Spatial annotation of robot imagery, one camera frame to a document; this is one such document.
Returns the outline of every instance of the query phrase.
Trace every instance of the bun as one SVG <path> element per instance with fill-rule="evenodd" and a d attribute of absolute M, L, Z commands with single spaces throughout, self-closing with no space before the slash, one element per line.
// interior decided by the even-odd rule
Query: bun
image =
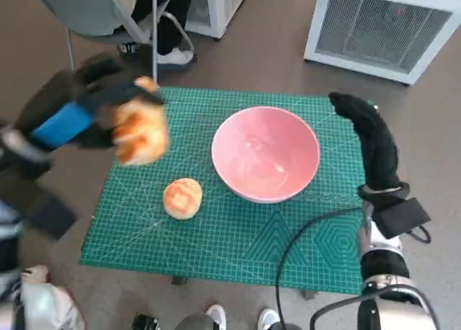
<path fill-rule="evenodd" d="M 148 91 L 154 89 L 152 84 L 146 88 Z M 163 105 L 134 98 L 115 110 L 113 121 L 112 141 L 118 146 L 116 155 L 121 164 L 153 163 L 168 150 L 169 136 Z"/>
<path fill-rule="evenodd" d="M 177 220 L 188 220 L 200 209 L 202 188 L 193 179 L 179 179 L 169 184 L 164 191 L 164 209 Z"/>

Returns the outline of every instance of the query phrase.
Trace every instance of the chair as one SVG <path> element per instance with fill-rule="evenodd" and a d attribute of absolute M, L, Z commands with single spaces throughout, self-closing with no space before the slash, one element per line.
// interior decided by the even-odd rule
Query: chair
<path fill-rule="evenodd" d="M 157 80 L 157 24 L 161 17 L 170 19 L 194 51 L 194 45 L 176 17 L 167 12 L 170 0 L 157 6 L 152 0 L 152 14 L 136 23 L 118 0 L 41 0 L 47 8 L 66 26 L 67 47 L 71 69 L 74 70 L 74 56 L 71 32 L 97 43 L 118 45 L 137 42 L 152 44 L 152 77 Z M 126 31 L 114 33 L 123 25 Z"/>

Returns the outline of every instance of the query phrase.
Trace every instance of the shoe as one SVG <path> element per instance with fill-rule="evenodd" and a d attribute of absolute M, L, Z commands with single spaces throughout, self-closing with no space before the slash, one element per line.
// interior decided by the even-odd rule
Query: shoe
<path fill-rule="evenodd" d="M 213 305 L 208 308 L 207 315 L 209 315 L 213 321 L 219 325 L 219 330 L 226 330 L 228 322 L 225 319 L 224 308 L 221 305 Z"/>
<path fill-rule="evenodd" d="M 139 49 L 139 44 L 136 42 L 123 43 L 117 46 L 120 54 L 136 54 Z"/>
<path fill-rule="evenodd" d="M 45 265 L 35 265 L 21 273 L 24 283 L 49 283 L 50 272 Z"/>
<path fill-rule="evenodd" d="M 196 55 L 190 50 L 173 50 L 166 54 L 157 54 L 157 65 L 159 69 L 185 70 L 197 60 Z"/>
<path fill-rule="evenodd" d="M 271 310 L 270 308 L 266 308 L 259 315 L 258 330 L 269 330 L 271 326 L 279 322 L 279 314 L 276 311 Z"/>

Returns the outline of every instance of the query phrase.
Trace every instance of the green cutting mat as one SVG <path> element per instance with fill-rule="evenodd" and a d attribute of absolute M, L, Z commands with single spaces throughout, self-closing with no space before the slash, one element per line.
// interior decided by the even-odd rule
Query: green cutting mat
<path fill-rule="evenodd" d="M 306 220 L 360 204 L 356 187 L 364 174 L 359 140 L 327 98 L 208 89 L 165 88 L 162 93 L 170 151 L 150 166 L 121 167 L 114 162 L 82 249 L 82 264 L 273 285 L 285 246 Z M 219 125 L 255 105 L 298 114 L 320 143 L 315 179 L 280 204 L 239 198 L 212 165 L 210 148 Z M 181 177 L 198 180 L 204 191 L 199 213 L 184 222 L 170 218 L 162 207 L 165 186 Z M 357 213 L 314 226 L 291 253 L 282 285 L 357 293 L 359 224 Z"/>

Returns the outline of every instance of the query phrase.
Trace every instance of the gray floor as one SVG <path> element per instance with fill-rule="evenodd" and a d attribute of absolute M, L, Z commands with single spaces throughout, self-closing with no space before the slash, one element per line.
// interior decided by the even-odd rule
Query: gray floor
<path fill-rule="evenodd" d="M 302 58 L 315 0 L 246 0 L 220 42 L 198 37 L 197 65 L 170 75 L 163 85 L 243 89 L 296 94 L 350 92 L 375 100 L 400 147 L 400 175 L 433 221 L 434 243 L 405 240 L 413 277 L 434 303 L 444 329 L 459 329 L 461 313 L 461 135 L 459 84 L 461 33 L 453 35 L 419 82 L 400 84 Z M 54 72 L 68 65 L 63 28 L 37 0 L 0 0 L 1 116 L 13 118 Z M 103 50 L 76 41 L 81 61 Z M 274 306 L 271 287 L 193 280 L 177 288 L 163 276 L 81 267 L 80 246 L 97 203 L 113 151 L 63 148 L 43 182 L 61 193 L 80 220 L 58 243 L 28 231 L 22 245 L 25 264 L 46 263 L 55 281 L 72 289 L 89 329 L 129 329 L 136 312 L 159 317 L 172 329 L 182 317 L 220 301 L 229 329 L 254 329 L 265 306 Z M 305 302 L 294 290 L 282 299 L 289 320 L 308 328 L 308 317 L 327 302 L 343 298 L 323 293 Z M 332 313 L 319 329 L 354 329 L 357 307 Z"/>

